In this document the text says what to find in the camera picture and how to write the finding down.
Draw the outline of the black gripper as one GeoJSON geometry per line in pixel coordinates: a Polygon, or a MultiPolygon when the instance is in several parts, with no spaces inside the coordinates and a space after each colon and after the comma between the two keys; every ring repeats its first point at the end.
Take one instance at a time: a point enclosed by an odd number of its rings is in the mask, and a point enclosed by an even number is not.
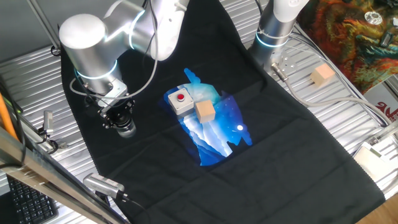
{"type": "Polygon", "coordinates": [[[117,102],[113,106],[105,106],[101,108],[101,117],[103,119],[103,127],[109,128],[127,128],[133,123],[132,112],[135,101],[126,99],[117,102]]]}

